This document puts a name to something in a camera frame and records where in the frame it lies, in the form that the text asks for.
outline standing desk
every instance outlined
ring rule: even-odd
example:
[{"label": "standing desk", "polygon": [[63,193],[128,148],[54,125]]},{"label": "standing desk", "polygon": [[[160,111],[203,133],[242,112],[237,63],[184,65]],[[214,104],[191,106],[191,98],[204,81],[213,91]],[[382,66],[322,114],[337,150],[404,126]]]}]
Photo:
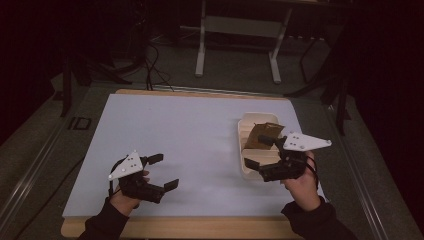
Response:
[{"label": "standing desk", "polygon": [[[144,95],[153,94],[156,97],[158,95],[163,97],[169,97],[170,95],[172,95],[174,97],[185,97],[185,98],[187,98],[187,96],[190,96],[192,97],[193,101],[196,101],[196,102],[204,101],[206,100],[206,98],[233,99],[234,101],[226,102],[229,105],[233,104],[233,102],[236,102],[237,104],[237,102],[239,101],[246,101],[246,100],[248,101],[258,100],[258,101],[261,101],[261,103],[263,103],[262,101],[271,101],[271,102],[277,101],[279,103],[281,103],[281,101],[289,102],[288,100],[281,99],[281,98],[276,99],[276,98],[263,98],[263,97],[252,97],[252,96],[229,96],[229,95],[217,95],[217,94],[205,95],[205,94],[193,94],[193,93],[168,93],[168,92],[149,92],[149,91],[146,92],[146,91],[134,91],[134,90],[120,90],[117,93],[118,95],[131,94],[131,95],[127,95],[128,101],[126,100],[124,101],[124,102],[128,102],[128,106],[134,106],[134,105],[131,105],[131,101],[134,100],[134,98],[131,97],[131,96],[134,96],[133,94],[144,94]],[[148,109],[149,109],[148,111],[151,110],[153,112],[157,110],[157,109],[150,109],[150,108]],[[190,109],[190,107],[182,108],[179,110],[184,112],[186,111],[184,109]],[[108,106],[107,104],[105,107],[105,111],[109,111],[109,110],[110,110],[110,106]],[[159,112],[160,110],[157,110],[155,116],[151,115],[147,117],[154,118],[154,120],[156,119],[157,121],[160,121],[161,116]],[[201,109],[201,112],[199,113],[213,115],[214,109],[211,109],[211,108]],[[115,120],[123,121],[122,123],[123,125],[129,124],[133,126],[132,125],[133,123],[131,123],[131,121],[128,120],[127,118],[131,118],[131,116],[119,115],[119,116],[116,116]],[[238,120],[231,119],[232,124],[236,123]],[[119,145],[119,143],[117,143],[119,139],[121,139],[120,138],[121,136],[118,136],[121,133],[118,133],[118,134],[114,133],[114,136],[112,136],[111,139],[108,139],[109,137],[105,137],[105,135],[102,135],[102,133],[99,132],[99,128],[104,129],[105,126],[103,125],[106,124],[106,122],[107,121],[102,116],[99,122],[99,125],[97,127],[96,133],[93,137],[92,144],[90,145],[90,149],[87,153],[86,160],[81,168],[80,174],[78,176],[74,189],[71,193],[70,199],[65,208],[65,212],[64,212],[65,220],[62,226],[62,234],[66,237],[79,236],[84,230],[85,220],[88,219],[89,216],[96,215],[100,211],[99,207],[101,207],[100,205],[103,201],[103,198],[105,197],[105,194],[107,193],[106,191],[106,186],[108,184],[107,171],[108,171],[108,168],[111,167],[109,165],[113,165],[114,162],[119,160],[119,157],[122,157],[119,154],[120,150],[122,150],[123,148],[125,149],[129,147],[129,146],[122,147]],[[233,124],[233,125],[234,125],[234,129],[233,129],[234,132],[231,132],[231,130],[229,129],[227,129],[226,131],[229,130],[230,135],[237,135],[237,130],[236,130],[237,125],[236,124]],[[300,126],[287,126],[285,131],[292,131],[292,130],[300,131],[299,128]],[[189,129],[188,131],[201,131],[199,130],[201,129],[199,128],[199,126],[193,126],[193,129]],[[161,132],[160,129],[144,129],[143,131],[146,134],[149,134],[148,132],[153,132],[153,134],[151,133],[151,135],[149,136],[159,136],[158,139],[152,138],[152,139],[148,139],[148,141],[158,141],[158,140],[160,141],[160,138],[165,138],[167,136],[174,139],[176,137],[176,136],[172,136],[172,133],[168,133],[167,135],[166,132]],[[142,136],[138,138],[135,132],[137,132],[137,130],[134,129],[134,133],[131,133],[131,129],[130,129],[129,132],[122,132],[122,134],[128,138],[131,138],[132,140],[142,139]],[[114,142],[115,146],[113,146],[112,150],[109,149],[108,145],[110,143],[107,143],[107,141]],[[140,141],[142,141],[143,144],[148,144],[146,141],[143,141],[143,140],[140,140]],[[181,139],[179,139],[178,141],[190,141],[193,147],[195,147],[197,144],[196,142],[199,142],[199,141],[201,142],[201,139],[190,140],[190,139],[184,139],[183,137],[181,137]],[[223,143],[221,147],[224,149],[227,148],[227,145],[229,145],[229,148],[232,148],[232,149],[234,147],[237,147],[236,143],[228,143],[226,139],[222,139],[222,140],[220,139],[219,142]],[[169,149],[169,148],[172,148],[172,146],[165,145],[165,146],[157,147],[157,149]],[[261,180],[259,181],[243,180],[241,173],[239,171],[240,170],[239,156],[238,156],[238,159],[236,157],[234,159],[234,162],[228,165],[228,166],[232,166],[231,169],[227,169],[225,167],[226,163],[220,162],[221,159],[225,158],[225,156],[222,155],[222,152],[220,150],[221,150],[220,148],[214,148],[210,152],[205,151],[204,153],[204,158],[213,159],[213,161],[215,161],[216,159],[217,164],[224,166],[224,168],[221,167],[221,169],[223,169],[222,172],[216,173],[211,170],[212,175],[216,175],[216,178],[220,182],[221,184],[220,186],[205,185],[204,188],[201,187],[198,189],[187,190],[186,188],[184,188],[184,184],[189,184],[189,183],[184,182],[183,179],[185,177],[188,178],[189,176],[177,176],[178,178],[180,178],[180,186],[177,189],[165,194],[161,204],[159,205],[156,205],[153,203],[142,203],[139,209],[133,211],[133,213],[135,212],[135,214],[131,216],[121,236],[123,238],[174,238],[174,239],[175,238],[176,239],[219,239],[219,238],[297,239],[299,238],[298,235],[294,234],[291,231],[288,220],[279,213],[279,211],[281,210],[281,208],[284,206],[285,203],[292,201],[288,191],[285,191],[285,189],[282,186],[280,186],[279,183],[277,182],[263,183]],[[140,155],[143,155],[143,152],[145,152],[146,155],[153,155],[157,153],[157,152],[155,153],[149,152],[150,150],[147,150],[147,149],[138,149],[138,151],[141,152]],[[172,163],[172,158],[177,158],[177,157],[178,156],[170,156],[169,154],[165,153],[165,160],[163,161],[163,163],[160,162],[154,165],[154,166],[157,166],[156,170],[151,168],[153,166],[148,166],[149,168],[147,170],[150,170],[151,172],[150,177],[151,177],[151,180],[153,180],[151,181],[152,184],[157,184],[157,182],[155,183],[155,181],[158,179],[157,174],[159,173],[156,173],[156,172],[161,172],[161,171],[163,172],[164,169],[166,168],[174,168],[175,172],[178,172],[179,167],[180,169],[193,168],[193,171],[196,171],[196,168],[199,167],[198,165],[195,165],[195,164],[194,165],[187,164],[187,166],[177,166]],[[104,162],[104,164],[97,164],[93,168],[93,164],[90,163],[93,161]],[[200,167],[202,166],[208,167],[211,165],[202,163]],[[84,177],[84,175],[86,175],[87,172],[90,174],[96,175],[95,172],[99,168],[105,168],[102,170],[104,173],[100,174],[100,175],[103,175],[103,174],[105,175],[104,179],[101,179],[101,176],[85,176]],[[168,171],[169,175],[166,174],[166,176],[164,176],[164,178],[168,178],[164,180],[165,182],[168,180],[173,180],[175,178],[175,176],[172,176],[173,174],[172,172],[173,171]],[[208,172],[204,171],[202,172],[202,174],[208,175]],[[93,186],[90,186],[91,182],[96,182],[96,181],[104,182],[105,189],[99,189],[102,186],[101,183],[98,185],[94,185],[94,188]],[[232,196],[232,192],[228,192],[227,191],[228,189],[230,189],[229,191],[235,191],[236,193],[234,195],[237,195],[239,198]],[[175,197],[175,195],[179,191],[182,192],[183,195],[186,194],[188,196],[190,196],[190,194],[193,194],[193,192],[200,192],[201,193],[200,196],[196,195],[196,198],[200,198],[201,202],[208,201],[208,198],[211,198],[213,195],[218,195],[219,198],[215,199],[217,200],[217,206],[212,210],[207,210],[207,208],[205,207],[206,209],[205,213],[203,213],[202,210],[200,212],[195,210],[192,211],[190,207],[186,206],[187,205],[186,203],[178,202],[178,199],[181,200],[182,198],[184,198],[184,196],[182,196],[181,198]],[[97,192],[96,193],[97,196],[94,196],[94,199],[90,200],[90,198],[86,198],[86,196],[90,194],[93,195],[92,194],[93,192]],[[247,199],[247,201],[241,201],[241,202],[235,203],[234,200],[238,199],[237,201],[239,201],[240,196],[242,197],[241,199]]]},{"label": "standing desk", "polygon": [[281,76],[278,70],[277,56],[280,51],[290,17],[295,5],[312,4],[324,7],[346,7],[346,4],[333,4],[327,1],[319,0],[274,0],[288,6],[284,14],[284,19],[281,22],[275,21],[260,21],[252,19],[241,19],[232,17],[212,16],[206,12],[207,0],[202,0],[201,20],[200,20],[200,43],[197,54],[195,76],[203,76],[203,68],[205,64],[205,35],[206,32],[219,32],[229,34],[240,34],[248,36],[260,36],[275,38],[276,43],[274,49],[269,52],[269,62],[271,66],[272,78],[276,84],[281,83]]}]

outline dark background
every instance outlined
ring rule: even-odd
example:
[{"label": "dark background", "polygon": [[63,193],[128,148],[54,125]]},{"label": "dark background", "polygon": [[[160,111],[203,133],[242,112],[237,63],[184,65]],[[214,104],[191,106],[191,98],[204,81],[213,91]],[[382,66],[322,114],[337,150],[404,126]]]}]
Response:
[{"label": "dark background", "polygon": [[[111,46],[136,21],[127,14],[129,2],[102,1],[100,8],[95,1],[1,3],[0,143],[53,94],[50,79],[62,71],[64,49],[110,63]],[[349,94],[355,97],[423,232],[424,194],[419,182],[424,170],[420,151],[424,134],[424,7],[387,1],[364,1],[361,6],[365,10],[349,20],[332,54],[349,68]],[[178,34],[176,26],[198,25],[199,9],[200,1],[155,1],[149,21],[172,38]],[[296,31],[305,26],[305,18],[296,21],[300,24],[291,27],[292,34],[299,34]]]}]

